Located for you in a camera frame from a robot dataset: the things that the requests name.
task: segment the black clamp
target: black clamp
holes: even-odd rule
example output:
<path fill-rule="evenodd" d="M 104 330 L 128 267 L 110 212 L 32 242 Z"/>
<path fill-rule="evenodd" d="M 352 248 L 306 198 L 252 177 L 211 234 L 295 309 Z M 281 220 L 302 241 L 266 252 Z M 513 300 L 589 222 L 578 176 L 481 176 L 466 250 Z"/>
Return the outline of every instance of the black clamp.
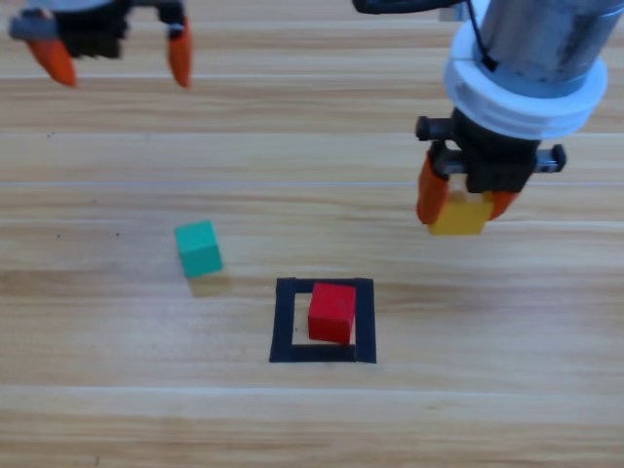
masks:
<path fill-rule="evenodd" d="M 520 193 L 532 174 L 559 173 L 566 165 L 560 144 L 538 149 L 541 141 L 497 134 L 458 109 L 447 119 L 420 117 L 415 133 L 420 141 L 433 141 L 429 157 L 434 172 L 444 179 L 467 174 L 466 188 L 471 193 Z M 448 149 L 448 140 L 459 149 Z"/>

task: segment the green cube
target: green cube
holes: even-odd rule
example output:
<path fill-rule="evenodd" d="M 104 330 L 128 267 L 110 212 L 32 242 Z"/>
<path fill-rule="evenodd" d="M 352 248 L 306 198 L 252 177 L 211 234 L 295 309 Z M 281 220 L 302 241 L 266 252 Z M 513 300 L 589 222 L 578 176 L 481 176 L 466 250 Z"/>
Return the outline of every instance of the green cube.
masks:
<path fill-rule="evenodd" d="M 210 221 L 200 221 L 175 229 L 177 249 L 187 278 L 223 269 L 216 233 Z"/>

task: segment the black square outline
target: black square outline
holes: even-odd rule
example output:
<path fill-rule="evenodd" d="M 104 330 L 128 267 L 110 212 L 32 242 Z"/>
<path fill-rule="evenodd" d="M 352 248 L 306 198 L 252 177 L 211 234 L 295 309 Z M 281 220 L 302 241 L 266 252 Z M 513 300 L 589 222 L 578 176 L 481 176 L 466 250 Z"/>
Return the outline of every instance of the black square outline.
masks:
<path fill-rule="evenodd" d="M 294 297 L 312 293 L 316 283 L 356 289 L 355 344 L 293 344 Z M 373 281 L 354 279 L 278 278 L 270 363 L 368 363 L 376 364 Z"/>

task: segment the yellow cube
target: yellow cube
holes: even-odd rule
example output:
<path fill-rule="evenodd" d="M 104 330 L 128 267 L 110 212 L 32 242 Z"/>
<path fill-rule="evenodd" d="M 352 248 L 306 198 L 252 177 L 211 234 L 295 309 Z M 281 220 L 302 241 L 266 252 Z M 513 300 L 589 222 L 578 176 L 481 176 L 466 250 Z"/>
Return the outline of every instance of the yellow cube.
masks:
<path fill-rule="evenodd" d="M 434 236 L 475 236 L 481 234 L 494 209 L 493 195 L 479 194 L 476 201 L 468 200 L 465 193 L 452 192 L 440 216 L 429 224 Z"/>

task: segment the wood grain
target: wood grain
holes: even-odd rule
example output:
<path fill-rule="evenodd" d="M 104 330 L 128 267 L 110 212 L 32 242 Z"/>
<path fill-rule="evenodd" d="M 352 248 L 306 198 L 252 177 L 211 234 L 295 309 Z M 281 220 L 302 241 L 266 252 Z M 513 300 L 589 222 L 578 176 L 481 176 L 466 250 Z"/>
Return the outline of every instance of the wood grain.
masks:
<path fill-rule="evenodd" d="M 451 239 L 413 125 L 450 110 L 455 24 L 189 8 L 188 93 L 149 12 L 78 90 L 0 39 L 0 467 L 624 466 L 622 24 L 565 171 Z M 187 282 L 200 219 L 226 270 Z M 379 363 L 269 364 L 285 276 L 374 278 Z"/>

